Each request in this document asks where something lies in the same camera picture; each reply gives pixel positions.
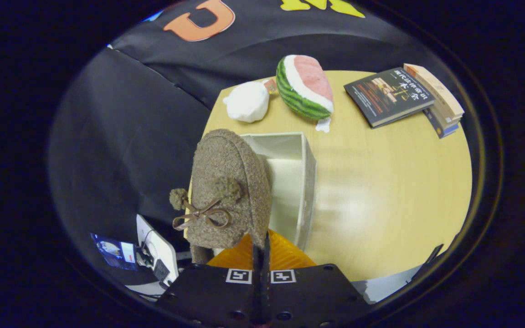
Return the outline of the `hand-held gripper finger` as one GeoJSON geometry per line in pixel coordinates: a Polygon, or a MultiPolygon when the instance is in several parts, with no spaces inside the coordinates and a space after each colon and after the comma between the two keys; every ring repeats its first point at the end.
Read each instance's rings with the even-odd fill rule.
{"type": "Polygon", "coordinates": [[[272,328],[364,327],[372,305],[332,263],[308,265],[299,248],[268,232],[264,311],[272,328]]]}
{"type": "Polygon", "coordinates": [[[193,263],[155,305],[200,328],[265,326],[265,249],[250,243],[250,269],[193,263]]]}

